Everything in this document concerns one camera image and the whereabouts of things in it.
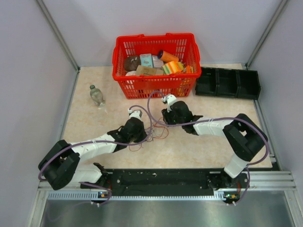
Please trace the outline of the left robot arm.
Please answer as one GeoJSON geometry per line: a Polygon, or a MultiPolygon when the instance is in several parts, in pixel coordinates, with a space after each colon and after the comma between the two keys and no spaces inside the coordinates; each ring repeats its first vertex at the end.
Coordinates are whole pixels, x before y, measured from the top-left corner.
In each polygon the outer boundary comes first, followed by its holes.
{"type": "Polygon", "coordinates": [[[107,183],[100,164],[83,165],[84,161],[103,154],[125,149],[130,143],[144,141],[147,134],[141,117],[130,116],[124,126],[104,135],[79,143],[60,140],[50,149],[38,165],[38,179],[47,181],[59,190],[70,183],[88,182],[96,187],[107,183]]]}

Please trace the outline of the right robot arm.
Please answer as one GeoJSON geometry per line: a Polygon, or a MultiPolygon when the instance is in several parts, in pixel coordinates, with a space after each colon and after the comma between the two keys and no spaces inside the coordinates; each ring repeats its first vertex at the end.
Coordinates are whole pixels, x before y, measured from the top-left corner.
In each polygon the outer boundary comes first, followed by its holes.
{"type": "Polygon", "coordinates": [[[268,147],[265,133],[243,113],[235,118],[215,120],[202,115],[193,115],[187,104],[177,101],[173,95],[164,97],[162,102],[167,105],[167,108],[161,111],[167,125],[179,125],[186,133],[197,136],[212,135],[228,140],[234,154],[220,175],[208,180],[211,188],[236,185],[238,176],[244,168],[263,147],[268,147]]]}

